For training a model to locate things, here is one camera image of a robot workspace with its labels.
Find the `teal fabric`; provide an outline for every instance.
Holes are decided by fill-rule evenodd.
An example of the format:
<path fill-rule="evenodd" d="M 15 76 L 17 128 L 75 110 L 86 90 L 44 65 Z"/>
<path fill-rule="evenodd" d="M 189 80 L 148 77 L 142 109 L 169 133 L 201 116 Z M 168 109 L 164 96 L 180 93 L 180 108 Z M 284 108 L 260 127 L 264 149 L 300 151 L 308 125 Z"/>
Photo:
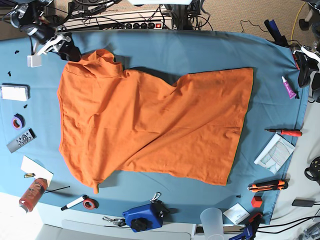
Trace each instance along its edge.
<path fill-rule="evenodd" d="M 82 53 L 105 48 L 125 69 L 139 69 L 170 84 L 188 73 L 252 67 L 252 95 L 227 185 L 215 186 L 169 174 L 117 171 L 100 184 L 99 194 L 93 194 L 91 188 L 70 174 L 58 150 L 61 122 L 57 89 L 66 62 L 50 53 L 42 56 L 41 67 L 28 68 L 30 43 L 23 38 L 0 42 L 1 81 L 27 84 L 31 95 L 27 102 L 0 100 L 1 192 L 22 196 L 27 190 L 33 179 L 25 179 L 20 169 L 23 155 L 26 155 L 54 173 L 49 190 L 70 186 L 43 195 L 42 203 L 62 207 L 87 194 L 99 202 L 99 208 L 86 210 L 79 204 L 73 209 L 121 216 L 130 208 L 148 203 L 155 192 L 161 192 L 160 200 L 172 212 L 167 221 L 200 223 L 200 213 L 204 209 L 217 207 L 225 211 L 240 203 L 249 213 L 262 211 L 264 223 L 269 223 L 279 193 L 265 192 L 264 203 L 257 209 L 251 206 L 254 194 L 247 186 L 254 181 L 282 178 L 290 163 L 288 160 L 276 175 L 254 164 L 273 136 L 264 129 L 300 129 L 303 123 L 308 88 L 298 87 L 299 70 L 290 49 L 256 36 L 229 32 L 128 29 L 77 32 L 73 39 Z M 292 88 L 298 91 L 299 99 L 289 99 L 281 76 L 286 76 Z M 20 131 L 11 126 L 16 113 L 26 121 L 26 127 Z M 37 138 L 11 154 L 6 145 L 28 128 L 33 129 Z M 285 138 L 293 144 L 297 141 L 294 137 Z M 194 167 L 206 166 L 197 165 L 195 159 Z M 225 217 L 223 222 L 231 223 Z"/>

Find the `tape roll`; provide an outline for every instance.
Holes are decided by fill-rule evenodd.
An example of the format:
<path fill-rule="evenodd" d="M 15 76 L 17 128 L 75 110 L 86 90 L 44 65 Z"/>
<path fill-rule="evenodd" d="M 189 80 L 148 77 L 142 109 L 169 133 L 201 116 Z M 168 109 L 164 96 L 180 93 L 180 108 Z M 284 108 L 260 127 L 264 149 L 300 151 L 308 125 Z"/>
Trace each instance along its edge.
<path fill-rule="evenodd" d="M 24 117 L 21 116 L 20 114 L 14 115 L 14 117 L 12 118 L 11 123 L 12 123 L 13 128 L 16 129 L 16 130 L 20 130 L 25 126 Z"/>
<path fill-rule="evenodd" d="M 86 200 L 83 201 L 83 206 L 89 210 L 95 209 L 96 208 L 95 200 L 91 198 L 87 198 Z"/>

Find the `white phone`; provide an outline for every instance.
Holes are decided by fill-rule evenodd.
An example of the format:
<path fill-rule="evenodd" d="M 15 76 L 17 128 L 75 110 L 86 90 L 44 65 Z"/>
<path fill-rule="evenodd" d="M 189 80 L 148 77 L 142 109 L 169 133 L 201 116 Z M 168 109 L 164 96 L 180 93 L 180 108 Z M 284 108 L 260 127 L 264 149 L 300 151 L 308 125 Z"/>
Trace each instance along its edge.
<path fill-rule="evenodd" d="M 0 98 L 15 101 L 27 101 L 29 88 L 26 85 L 2 84 L 0 85 Z"/>

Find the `remote control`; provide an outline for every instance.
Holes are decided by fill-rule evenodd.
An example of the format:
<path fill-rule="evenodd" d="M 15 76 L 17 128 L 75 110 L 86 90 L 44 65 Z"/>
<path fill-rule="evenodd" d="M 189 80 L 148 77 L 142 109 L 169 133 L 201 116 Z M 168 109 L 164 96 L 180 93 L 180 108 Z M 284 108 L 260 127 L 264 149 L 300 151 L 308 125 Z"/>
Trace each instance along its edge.
<path fill-rule="evenodd" d="M 7 148 L 9 149 L 10 153 L 13 153 L 17 151 L 22 146 L 26 145 L 27 143 L 31 142 L 33 139 L 36 138 L 36 135 L 32 131 L 31 128 L 29 128 L 28 131 L 23 133 L 22 135 L 18 136 L 16 139 L 14 139 L 12 142 L 10 142 L 7 145 Z"/>

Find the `clear cup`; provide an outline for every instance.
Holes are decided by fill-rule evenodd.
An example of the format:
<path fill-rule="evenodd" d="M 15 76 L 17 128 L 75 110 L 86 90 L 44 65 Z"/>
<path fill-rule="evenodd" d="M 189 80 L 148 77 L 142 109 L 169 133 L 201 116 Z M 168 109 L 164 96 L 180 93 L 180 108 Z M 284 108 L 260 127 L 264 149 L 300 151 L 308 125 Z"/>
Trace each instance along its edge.
<path fill-rule="evenodd" d="M 200 214 L 205 240 L 224 240 L 224 226 L 220 209 L 207 208 Z"/>

